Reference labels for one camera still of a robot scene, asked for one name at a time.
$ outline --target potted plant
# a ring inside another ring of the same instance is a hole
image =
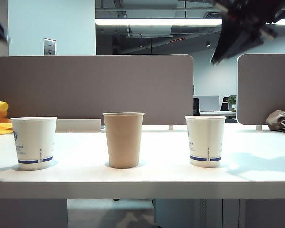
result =
[[[230,96],[228,102],[229,102],[229,109],[235,112],[237,110],[237,96],[235,95]]]

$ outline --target cup rim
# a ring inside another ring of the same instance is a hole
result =
[[[225,116],[219,115],[187,115],[186,120],[226,120]]]
[[[119,113],[103,113],[103,116],[115,115],[115,116],[132,116],[132,115],[144,115],[140,112],[119,112]]]
[[[46,121],[46,120],[57,120],[58,117],[51,116],[35,116],[35,117],[15,117],[11,118],[13,121]]]

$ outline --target gray bag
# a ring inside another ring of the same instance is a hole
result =
[[[272,131],[283,131],[285,133],[285,111],[276,110],[266,119],[266,124]]]

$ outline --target white paper cup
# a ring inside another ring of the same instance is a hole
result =
[[[138,165],[144,113],[103,113],[109,152],[114,168]]]
[[[11,118],[20,169],[39,170],[51,165],[56,120],[57,117]]]
[[[218,167],[222,156],[224,116],[186,116],[190,162]]]

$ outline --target floor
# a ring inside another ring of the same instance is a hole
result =
[[[151,199],[69,199],[69,228],[157,228]]]

